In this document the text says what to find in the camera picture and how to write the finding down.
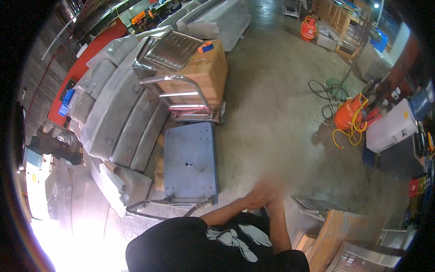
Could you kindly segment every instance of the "white plastic container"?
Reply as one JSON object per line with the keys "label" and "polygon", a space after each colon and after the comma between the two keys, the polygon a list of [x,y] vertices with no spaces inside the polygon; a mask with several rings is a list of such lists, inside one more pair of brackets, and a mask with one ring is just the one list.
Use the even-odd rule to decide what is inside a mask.
{"label": "white plastic container", "polygon": [[379,153],[418,132],[409,102],[400,101],[387,116],[372,124],[366,132],[367,148]]}

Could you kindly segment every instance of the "concrete floor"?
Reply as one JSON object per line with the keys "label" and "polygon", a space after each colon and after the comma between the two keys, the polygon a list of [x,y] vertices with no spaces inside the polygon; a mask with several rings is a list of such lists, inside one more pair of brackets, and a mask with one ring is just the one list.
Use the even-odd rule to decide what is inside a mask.
{"label": "concrete floor", "polygon": [[[341,78],[347,63],[336,53],[302,40],[297,19],[282,14],[281,1],[247,3],[252,22],[244,39],[227,55],[226,123],[215,127],[219,204],[193,215],[246,195],[262,174],[271,172],[290,184],[288,196],[326,200],[350,212],[382,214],[387,226],[398,227],[408,203],[408,181],[366,167],[362,147],[351,146],[343,135],[337,135],[344,146],[339,150],[331,138],[335,126],[318,119],[318,108],[325,101],[308,88],[311,79]],[[346,86],[353,96],[364,84],[351,74]],[[153,153],[145,172],[152,178],[154,158],[161,156],[162,147],[156,145]],[[160,199],[163,194],[153,190],[149,198]],[[169,217],[185,212],[158,211]],[[113,262],[120,263],[122,247],[157,224],[138,217],[118,218],[113,210],[107,220],[105,241],[120,245],[121,256],[112,256]],[[110,222],[117,227],[110,228]]]}

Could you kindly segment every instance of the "hand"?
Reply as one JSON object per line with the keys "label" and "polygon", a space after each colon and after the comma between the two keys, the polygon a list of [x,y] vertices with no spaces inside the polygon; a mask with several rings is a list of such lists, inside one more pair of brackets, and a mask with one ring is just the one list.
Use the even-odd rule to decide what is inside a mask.
{"label": "hand", "polygon": [[280,188],[278,179],[275,176],[265,176],[260,179],[242,201],[248,209],[259,209],[264,205],[273,202],[274,200],[281,199],[283,190]]}

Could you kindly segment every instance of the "red board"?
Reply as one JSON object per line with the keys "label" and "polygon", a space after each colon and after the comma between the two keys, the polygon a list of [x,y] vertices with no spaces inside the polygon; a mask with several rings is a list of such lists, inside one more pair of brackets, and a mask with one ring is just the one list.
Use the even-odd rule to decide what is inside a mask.
{"label": "red board", "polygon": [[51,105],[51,109],[47,117],[50,121],[58,124],[61,127],[64,126],[67,117],[66,116],[63,117],[62,115],[59,115],[58,112],[62,104],[60,97],[62,96],[62,93],[65,87],[67,86],[68,81],[70,79],[73,79],[76,82],[79,81],[79,79],[81,79],[84,73],[86,73],[86,71],[89,69],[88,66],[86,66],[86,63],[93,56],[95,56],[96,53],[98,53],[101,49],[103,49],[103,47],[105,47],[110,41],[125,35],[127,31],[125,25],[121,22],[119,18],[117,19],[116,23],[117,23],[116,25],[107,29],[104,33],[96,37],[95,40],[93,40],[89,44],[89,46],[82,53],[80,58],[78,58],[74,63],[74,65],[71,67],[62,85],[60,86],[59,91],[57,91],[57,95],[56,98],[54,99],[53,104]]}

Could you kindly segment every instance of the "gray wall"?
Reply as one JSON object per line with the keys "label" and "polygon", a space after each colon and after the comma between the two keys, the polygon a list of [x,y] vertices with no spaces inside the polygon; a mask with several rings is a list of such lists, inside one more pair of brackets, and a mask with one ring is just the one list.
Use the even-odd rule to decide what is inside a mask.
{"label": "gray wall", "polygon": [[[19,101],[27,112],[25,127],[26,143],[29,142],[33,135],[36,135],[37,129],[46,121],[57,91],[59,90],[59,87],[69,69],[77,59],[76,53],[79,50],[79,46],[76,40],[72,39],[53,59],[43,81],[41,82],[51,57],[68,41],[70,36],[69,29],[66,29],[61,37],[54,43],[44,60],[41,60],[44,52],[63,27],[64,25],[58,19],[57,15],[52,13],[47,18],[45,25],[41,28],[40,33],[36,37],[33,47],[28,52],[27,61],[23,66],[20,80]],[[33,105],[29,111],[33,94],[40,82],[41,85],[36,92]],[[25,99],[22,100],[21,94],[24,88],[26,88],[27,93]]]}

